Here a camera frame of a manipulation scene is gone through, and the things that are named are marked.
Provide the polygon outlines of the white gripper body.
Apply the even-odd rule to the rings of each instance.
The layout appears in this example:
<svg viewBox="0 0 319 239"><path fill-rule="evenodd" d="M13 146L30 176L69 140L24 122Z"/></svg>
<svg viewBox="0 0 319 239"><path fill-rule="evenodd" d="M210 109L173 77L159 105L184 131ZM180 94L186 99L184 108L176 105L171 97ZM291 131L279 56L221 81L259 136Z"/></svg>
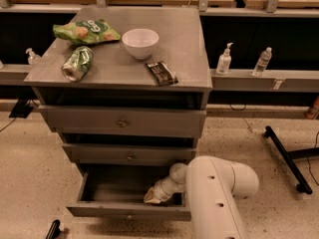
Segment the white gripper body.
<svg viewBox="0 0 319 239"><path fill-rule="evenodd" d="M154 186L155 203L166 202L176 193L177 183L170 178L159 180Z"/></svg>

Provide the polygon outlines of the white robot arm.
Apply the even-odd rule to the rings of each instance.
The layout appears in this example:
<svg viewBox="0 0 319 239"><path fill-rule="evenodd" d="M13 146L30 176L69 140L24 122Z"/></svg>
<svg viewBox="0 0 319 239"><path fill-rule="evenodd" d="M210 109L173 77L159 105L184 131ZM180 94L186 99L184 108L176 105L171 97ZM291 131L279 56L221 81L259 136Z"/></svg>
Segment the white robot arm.
<svg viewBox="0 0 319 239"><path fill-rule="evenodd" d="M202 155L189 164L176 163L144 197L160 204L185 193L196 239L249 239L234 201L256 194L259 179L248 165Z"/></svg>

